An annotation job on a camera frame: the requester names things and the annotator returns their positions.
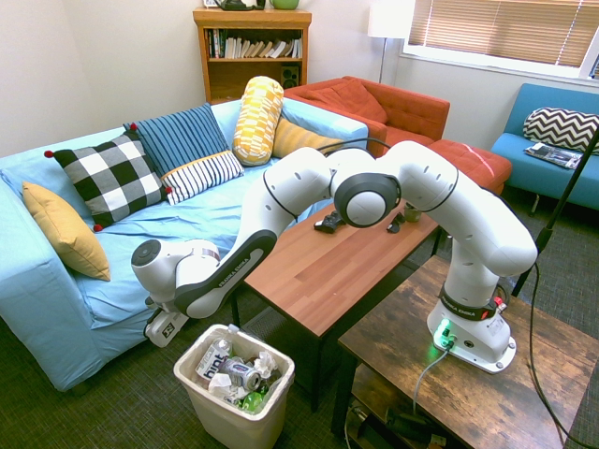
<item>cup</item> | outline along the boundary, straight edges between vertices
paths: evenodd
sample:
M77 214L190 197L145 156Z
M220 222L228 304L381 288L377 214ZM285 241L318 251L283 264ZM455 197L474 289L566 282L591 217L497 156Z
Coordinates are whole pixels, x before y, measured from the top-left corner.
M405 217L406 222L415 223L420 220L420 215L422 215L422 211L416 209L410 203L405 203L403 216Z

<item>speaker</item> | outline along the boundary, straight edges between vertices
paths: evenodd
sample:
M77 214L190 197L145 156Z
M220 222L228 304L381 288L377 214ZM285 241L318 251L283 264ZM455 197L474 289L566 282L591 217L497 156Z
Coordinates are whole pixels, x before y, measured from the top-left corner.
M300 84L300 68L296 65L281 67L281 85L284 89L296 87Z

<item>throw pillow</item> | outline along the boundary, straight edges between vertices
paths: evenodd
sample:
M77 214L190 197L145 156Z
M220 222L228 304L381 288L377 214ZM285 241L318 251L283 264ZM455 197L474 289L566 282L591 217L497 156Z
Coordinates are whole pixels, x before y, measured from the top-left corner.
M92 230L60 196L31 182L22 199L63 263L79 273L110 280L109 261Z
M350 80L325 89L311 91L304 97L307 100L335 107L374 122L387 123L388 120L383 107L359 80Z
M279 124L277 125L276 132L274 134L274 144L272 146L272 156L274 157L285 157L288 154L294 152L298 148L312 147L319 148L325 145L331 145L342 141L337 138L325 138L308 131L301 126L293 124L289 120L281 117ZM322 153L332 152L340 148L341 145L335 147L326 148Z
M215 185L242 176L243 172L237 157L231 151L226 151L175 168L161 179L170 187L168 203L175 205Z
M242 164L260 166L269 162L282 108L281 84L268 77L248 81L233 135L233 152Z
M229 150L210 103L156 119L126 123L136 131L159 176L195 161Z
M534 142L584 152L598 126L599 115L596 114L570 109L540 108L526 118L523 133Z
M127 132L97 147L47 152L73 182L92 212L94 230L166 198L135 133Z

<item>black and white checkered pillow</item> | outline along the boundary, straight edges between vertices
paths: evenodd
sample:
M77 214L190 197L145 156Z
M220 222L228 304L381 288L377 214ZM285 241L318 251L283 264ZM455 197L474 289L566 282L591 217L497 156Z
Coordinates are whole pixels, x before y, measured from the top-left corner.
M95 230L166 199L135 133L126 132L97 147L60 150L53 156L90 208Z

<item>magazine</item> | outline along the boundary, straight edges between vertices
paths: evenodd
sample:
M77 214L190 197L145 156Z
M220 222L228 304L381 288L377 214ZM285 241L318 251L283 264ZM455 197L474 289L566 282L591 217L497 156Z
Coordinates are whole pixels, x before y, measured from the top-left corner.
M552 147L546 143L538 142L532 147L524 150L527 154L533 157L538 157L544 161L548 161L551 164L555 164L560 167L575 169L582 157L579 152L570 152L562 148Z

